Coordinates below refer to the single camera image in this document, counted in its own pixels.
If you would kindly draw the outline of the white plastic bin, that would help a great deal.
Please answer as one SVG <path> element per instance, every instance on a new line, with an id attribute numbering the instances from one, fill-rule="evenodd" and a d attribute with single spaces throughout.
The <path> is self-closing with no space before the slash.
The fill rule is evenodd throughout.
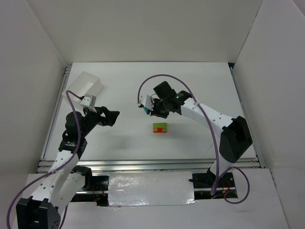
<path id="1" fill-rule="evenodd" d="M 99 77 L 83 71 L 77 77 L 69 77 L 65 90 L 61 93 L 63 98 L 68 102 L 66 91 L 70 90 L 77 96 L 93 95 L 97 97 L 102 91 L 104 85 Z"/>

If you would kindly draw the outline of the red rectangular wood block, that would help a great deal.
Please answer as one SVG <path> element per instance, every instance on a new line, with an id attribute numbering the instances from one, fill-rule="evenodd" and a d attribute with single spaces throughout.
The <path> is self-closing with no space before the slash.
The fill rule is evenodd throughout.
<path id="1" fill-rule="evenodd" d="M 167 133 L 167 128 L 158 127 L 156 129 L 153 129 L 153 132 L 154 133 Z"/>

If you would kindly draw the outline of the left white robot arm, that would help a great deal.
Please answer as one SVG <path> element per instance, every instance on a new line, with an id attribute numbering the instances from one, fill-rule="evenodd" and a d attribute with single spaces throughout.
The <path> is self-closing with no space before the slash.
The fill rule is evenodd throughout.
<path id="1" fill-rule="evenodd" d="M 97 125 L 113 126 L 118 111 L 106 107 L 84 108 L 83 113 L 71 112 L 66 116 L 65 131 L 59 151 L 49 172 L 37 189 L 16 205 L 20 229 L 59 229 L 61 215 L 76 192 L 92 186 L 92 170 L 79 166 L 85 151 L 85 137 Z"/>

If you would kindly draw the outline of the teal triangular wood block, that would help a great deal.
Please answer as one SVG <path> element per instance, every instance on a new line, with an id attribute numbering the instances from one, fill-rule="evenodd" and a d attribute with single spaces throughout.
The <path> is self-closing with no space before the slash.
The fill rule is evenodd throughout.
<path id="1" fill-rule="evenodd" d="M 149 110 L 147 107 L 144 107 L 143 109 L 147 115 L 151 115 L 151 110 Z"/>

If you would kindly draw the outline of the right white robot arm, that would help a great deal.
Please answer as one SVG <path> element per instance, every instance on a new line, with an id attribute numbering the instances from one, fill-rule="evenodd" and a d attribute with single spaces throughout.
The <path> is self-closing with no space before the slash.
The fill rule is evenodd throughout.
<path id="1" fill-rule="evenodd" d="M 224 115 L 199 102 L 191 92 L 176 92 L 164 81 L 154 87 L 158 96 L 151 100 L 149 115 L 167 118 L 169 113 L 189 117 L 210 129 L 216 144 L 216 160 L 208 169 L 209 181 L 215 191 L 224 172 L 235 164 L 252 145 L 253 140 L 245 118 Z"/>

